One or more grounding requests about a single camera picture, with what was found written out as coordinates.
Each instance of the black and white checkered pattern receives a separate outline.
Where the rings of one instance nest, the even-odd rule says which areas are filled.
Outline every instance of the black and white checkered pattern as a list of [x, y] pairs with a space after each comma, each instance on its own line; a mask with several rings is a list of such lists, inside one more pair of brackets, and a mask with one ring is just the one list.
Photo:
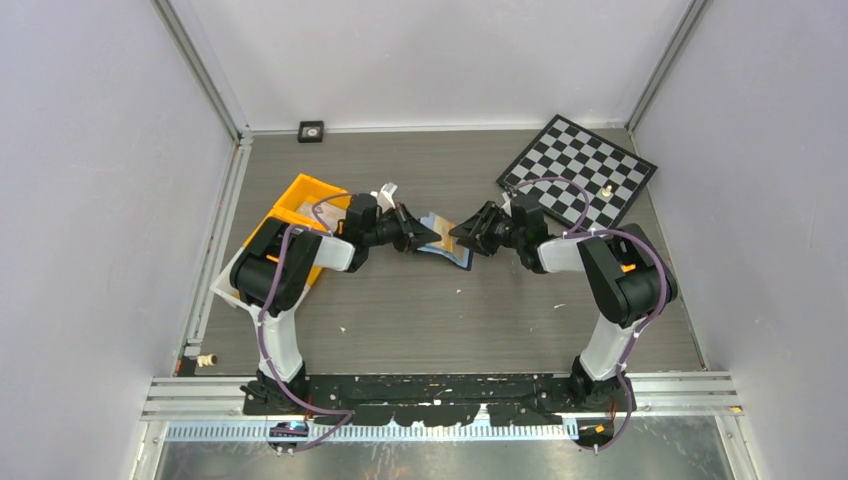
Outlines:
[[[613, 228], [647, 185], [657, 167], [557, 115], [498, 178], [502, 187], [541, 177], [574, 180], [589, 193], [581, 230]], [[611, 188], [609, 196], [603, 190]], [[564, 182], [539, 182], [521, 192], [558, 221], [573, 226], [586, 206], [583, 195]]]

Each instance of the wall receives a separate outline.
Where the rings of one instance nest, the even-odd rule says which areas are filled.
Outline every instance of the wall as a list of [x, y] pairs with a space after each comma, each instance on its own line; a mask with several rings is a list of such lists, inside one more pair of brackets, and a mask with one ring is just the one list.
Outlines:
[[848, 4], [713, 2], [642, 126], [652, 198], [767, 479], [848, 467]]
[[0, 470], [126, 478], [232, 145], [150, 2], [3, 2], [0, 78]]
[[202, 25], [192, 35], [204, 60], [220, 62], [253, 130], [308, 119], [337, 128], [538, 125], [554, 113], [620, 126], [688, 4], [178, 3], [187, 24]]

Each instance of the yellow box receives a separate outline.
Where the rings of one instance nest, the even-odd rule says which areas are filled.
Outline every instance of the yellow box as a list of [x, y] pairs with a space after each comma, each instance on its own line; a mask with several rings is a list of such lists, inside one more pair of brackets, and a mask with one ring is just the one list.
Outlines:
[[[327, 231], [320, 223], [317, 221], [297, 213], [297, 209], [300, 208], [304, 203], [310, 203], [315, 205], [316, 202], [327, 198], [331, 195], [338, 195], [341, 193], [347, 193], [347, 190], [343, 188], [335, 187], [328, 183], [324, 183], [317, 178], [310, 177], [309, 175], [301, 173], [294, 179], [289, 188], [280, 196], [280, 198], [274, 203], [274, 206], [271, 207], [271, 210], [265, 215], [265, 218], [274, 217], [278, 218], [286, 223], [294, 224], [294, 225], [306, 225], [312, 227], [316, 230]], [[346, 210], [348, 205], [350, 205], [350, 197], [344, 196], [339, 198], [334, 198], [332, 200], [328, 200], [327, 203], [333, 205], [335, 207]], [[262, 222], [256, 226], [253, 230], [253, 233], [247, 237], [247, 240], [244, 242], [244, 246], [250, 243], [253, 240], [253, 236], [256, 235], [256, 232], [259, 230], [259, 227], [262, 223], [265, 222], [265, 218], [262, 219]], [[321, 274], [321, 267], [313, 267], [309, 272], [309, 278], [306, 280], [306, 283], [309, 286], [312, 286], [315, 281], [318, 279], [318, 275]]]

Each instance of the gray wood table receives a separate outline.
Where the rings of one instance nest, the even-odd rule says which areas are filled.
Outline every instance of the gray wood table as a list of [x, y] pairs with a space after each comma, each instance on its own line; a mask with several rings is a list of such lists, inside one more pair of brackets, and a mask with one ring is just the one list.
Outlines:
[[[632, 149], [623, 130], [599, 131]], [[498, 200], [497, 176], [535, 131], [258, 136], [247, 166], [226, 260], [303, 172], [351, 192], [391, 181], [416, 216], [461, 222]], [[552, 231], [563, 227], [550, 221]], [[648, 192], [625, 223], [638, 223], [668, 257]], [[446, 259], [371, 249], [355, 274], [326, 271], [297, 312], [297, 336], [312, 373], [567, 372], [589, 340], [598, 310], [582, 274], [536, 275], [515, 252], [476, 256], [463, 271]], [[219, 363], [199, 374], [252, 374], [256, 338], [246, 312], [216, 299], [203, 353]], [[680, 301], [646, 330], [631, 371], [700, 369]]]

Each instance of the checkered board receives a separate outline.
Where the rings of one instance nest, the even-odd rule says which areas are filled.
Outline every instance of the checkered board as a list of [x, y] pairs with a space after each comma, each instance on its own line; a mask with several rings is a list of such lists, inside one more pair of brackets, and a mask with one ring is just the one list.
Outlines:
[[[613, 228], [621, 222], [657, 167], [557, 115], [498, 177], [507, 188], [541, 177], [574, 180], [589, 193], [589, 212], [580, 230]], [[609, 188], [608, 196], [604, 189]], [[586, 206], [583, 195], [565, 182], [539, 182], [520, 189], [539, 199], [544, 210], [571, 227]]]

